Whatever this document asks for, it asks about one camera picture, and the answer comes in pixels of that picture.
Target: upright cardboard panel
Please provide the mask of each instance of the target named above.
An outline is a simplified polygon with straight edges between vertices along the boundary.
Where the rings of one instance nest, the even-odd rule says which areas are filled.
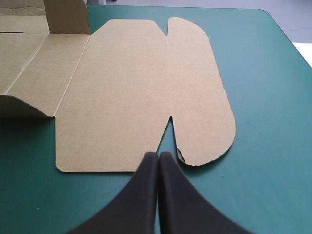
[[[44,0],[50,33],[89,34],[85,0]]]
[[[201,165],[232,144],[235,121],[207,35],[171,18],[111,20],[86,47],[57,118],[62,171],[134,171],[173,116],[185,163]]]
[[[50,34],[7,93],[54,116],[89,35]]]

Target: unfolded cardboard box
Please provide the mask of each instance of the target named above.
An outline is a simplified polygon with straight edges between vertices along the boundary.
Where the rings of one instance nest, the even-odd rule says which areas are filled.
[[[171,18],[165,35],[151,20],[114,19],[92,35],[32,40],[6,52],[20,62],[0,77],[0,117],[55,116],[60,170],[135,171],[144,152],[157,150],[170,116],[188,165],[231,146],[234,116],[197,25]]]

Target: flat cardboard box blank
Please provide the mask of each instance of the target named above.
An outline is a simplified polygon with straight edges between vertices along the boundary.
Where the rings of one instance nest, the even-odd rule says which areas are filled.
[[[209,39],[197,25],[171,18],[166,36],[150,20],[114,19],[91,36],[76,36],[82,39],[69,57],[52,53],[45,41],[8,92],[56,116],[61,171],[135,171],[144,152],[157,150],[170,116],[180,158],[188,165],[215,160],[231,146],[234,116]],[[37,59],[51,55],[55,69],[74,62],[64,65],[61,81],[53,79],[60,70],[42,82],[33,74],[48,65]],[[45,91],[36,98],[38,90]],[[46,92],[57,98],[45,98]]]

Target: cardboard edge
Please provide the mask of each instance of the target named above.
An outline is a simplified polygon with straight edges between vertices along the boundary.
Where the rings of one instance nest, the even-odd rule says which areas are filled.
[[[158,31],[161,31],[161,33],[162,33],[164,36],[167,36],[167,35],[164,33],[164,31],[161,30],[161,28],[160,28],[160,26],[157,24],[157,22],[156,22],[155,20],[152,20],[152,19],[110,19],[110,20],[106,21],[100,28],[98,28],[98,29],[97,29],[94,33],[92,33],[92,34],[95,34],[98,30],[100,30],[100,29],[101,29],[102,27],[104,27],[106,24],[108,24],[108,23],[114,23],[115,20],[121,20],[121,21],[124,21],[124,20],[126,20],[126,21],[148,21],[148,22],[151,22],[151,23],[155,24],[156,27],[157,27],[157,30],[158,30]]]
[[[176,153],[177,153],[177,157],[179,158],[179,160],[180,160],[181,162],[183,162],[184,164],[186,164],[187,166],[198,167],[198,166],[203,166],[203,165],[208,164],[208,163],[210,163],[210,162],[216,161],[217,159],[219,159],[221,156],[223,156],[224,154],[226,154],[226,153],[230,150],[231,146],[233,145],[233,143],[234,143],[234,141],[235,141],[235,137],[236,137],[236,130],[237,130],[236,120],[235,120],[235,115],[234,115],[234,112],[233,112],[233,109],[232,109],[232,106],[231,106],[231,103],[230,103],[230,100],[229,100],[229,96],[228,96],[228,94],[227,94],[227,92],[226,92],[226,89],[225,89],[224,84],[223,84],[223,81],[222,81],[222,76],[221,76],[221,74],[220,74],[220,70],[219,70],[219,67],[218,67],[218,63],[217,63],[216,58],[215,58],[215,53],[214,53],[214,50],[213,50],[213,45],[212,45],[212,43],[211,43],[210,40],[209,40],[208,34],[207,34],[199,25],[197,25],[196,23],[194,23],[194,22],[192,22],[192,21],[190,21],[190,20],[188,20],[188,19],[181,18],[181,17],[170,17],[170,18],[168,19],[168,32],[167,32],[167,34],[170,33],[170,32],[169,32],[169,23],[170,23],[170,20],[173,20],[173,19],[180,19],[180,20],[186,21],[186,22],[192,24],[193,27],[196,27],[197,29],[199,29],[199,30],[200,30],[201,32],[203,32],[203,34],[205,35],[205,38],[206,38],[207,42],[211,45],[211,50],[212,50],[213,57],[214,57],[214,60],[215,60],[215,64],[216,64],[216,67],[217,67],[217,70],[218,70],[218,74],[219,74],[219,77],[220,77],[220,80],[221,80],[221,84],[222,84],[222,87],[223,87],[223,89],[224,89],[224,91],[225,91],[225,94],[226,94],[226,97],[227,97],[227,100],[228,100],[228,103],[229,103],[229,106],[230,106],[230,110],[231,110],[231,113],[232,113],[232,117],[233,117],[233,119],[234,119],[234,128],[235,128],[235,130],[234,130],[233,139],[231,140],[231,144],[228,145],[228,146],[226,147],[226,150],[224,150],[224,152],[223,152],[222,154],[220,154],[217,158],[215,158],[215,159],[213,159],[213,160],[210,160],[210,161],[207,161],[207,162],[204,162],[204,163],[202,163],[202,164],[194,164],[194,165],[188,164],[188,163],[186,162],[186,160],[184,159],[182,152],[181,152],[180,149],[178,148],[178,142],[176,141],[176,138],[175,138]]]
[[[23,100],[10,95],[0,95],[1,99],[7,99],[7,102],[0,101],[0,118],[38,118],[49,117],[41,110],[29,105]]]

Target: folded cardboard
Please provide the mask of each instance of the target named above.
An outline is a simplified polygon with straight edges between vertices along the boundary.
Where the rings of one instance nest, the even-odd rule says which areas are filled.
[[[134,171],[170,116],[189,165],[215,160],[235,136],[208,37],[180,18],[168,36],[153,21],[122,19],[91,36],[50,34],[5,94],[0,117],[56,116],[66,172]]]
[[[44,0],[50,33],[90,34],[86,0]]]
[[[44,37],[45,34],[0,33],[0,94],[19,76]]]

